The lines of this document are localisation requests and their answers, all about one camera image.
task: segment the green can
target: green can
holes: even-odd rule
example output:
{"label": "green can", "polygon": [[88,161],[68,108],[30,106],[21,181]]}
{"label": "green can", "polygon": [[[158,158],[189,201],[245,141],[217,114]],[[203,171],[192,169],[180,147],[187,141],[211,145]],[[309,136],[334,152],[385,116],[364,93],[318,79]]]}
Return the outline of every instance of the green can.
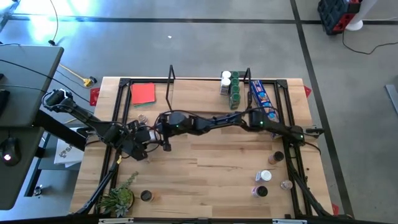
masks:
{"label": "green can", "polygon": [[231,79],[231,86],[239,85],[239,80],[237,78]]}
{"label": "green can", "polygon": [[241,102],[241,95],[239,93],[233,93],[229,97],[229,108],[231,110],[236,110]]}
{"label": "green can", "polygon": [[232,72],[231,78],[239,78],[239,72],[237,72],[237,71]]}
{"label": "green can", "polygon": [[239,94],[239,90],[240,90],[240,87],[238,85],[233,85],[233,86],[231,86],[231,89],[229,91],[229,95],[231,96],[234,93]]}

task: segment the potted plant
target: potted plant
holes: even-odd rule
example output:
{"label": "potted plant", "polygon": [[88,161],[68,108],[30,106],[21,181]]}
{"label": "potted plant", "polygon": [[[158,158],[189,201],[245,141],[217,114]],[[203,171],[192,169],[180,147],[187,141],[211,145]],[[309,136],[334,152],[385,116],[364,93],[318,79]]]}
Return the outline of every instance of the potted plant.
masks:
{"label": "potted plant", "polygon": [[104,194],[100,198],[98,206],[104,209],[105,214],[115,213],[118,218],[127,214],[135,200],[134,194],[129,187],[136,175],[138,175],[138,172],[131,174],[127,181],[119,187],[111,189],[109,194]]}

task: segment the red notebook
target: red notebook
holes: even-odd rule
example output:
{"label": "red notebook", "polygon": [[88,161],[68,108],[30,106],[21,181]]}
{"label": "red notebook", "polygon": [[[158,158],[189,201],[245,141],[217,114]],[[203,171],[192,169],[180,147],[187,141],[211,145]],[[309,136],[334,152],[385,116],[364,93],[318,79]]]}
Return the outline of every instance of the red notebook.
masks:
{"label": "red notebook", "polygon": [[155,101],[155,84],[132,84],[131,85],[131,103],[141,105]]}

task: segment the table leg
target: table leg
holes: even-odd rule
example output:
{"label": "table leg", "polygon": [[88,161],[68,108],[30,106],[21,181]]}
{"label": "table leg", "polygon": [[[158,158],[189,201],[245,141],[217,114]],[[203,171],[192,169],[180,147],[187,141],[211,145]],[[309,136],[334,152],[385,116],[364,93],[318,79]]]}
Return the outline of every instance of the table leg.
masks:
{"label": "table leg", "polygon": [[34,126],[43,127],[47,132],[64,140],[66,143],[71,144],[82,151],[85,150],[86,139],[83,136],[72,131],[47,113],[44,113],[42,110],[37,112]]}

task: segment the blue box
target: blue box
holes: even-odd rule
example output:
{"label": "blue box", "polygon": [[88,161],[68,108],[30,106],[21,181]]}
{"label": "blue box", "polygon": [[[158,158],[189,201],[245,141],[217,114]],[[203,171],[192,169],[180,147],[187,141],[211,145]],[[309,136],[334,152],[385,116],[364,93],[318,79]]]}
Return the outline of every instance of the blue box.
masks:
{"label": "blue box", "polygon": [[[262,85],[261,80],[254,80],[250,82],[250,89],[258,107],[270,106],[273,107],[271,100],[269,99],[266,89]],[[272,108],[263,108],[263,113],[271,120],[279,123],[279,116],[277,112]],[[271,133],[271,138],[275,139],[281,137],[280,134]]]}

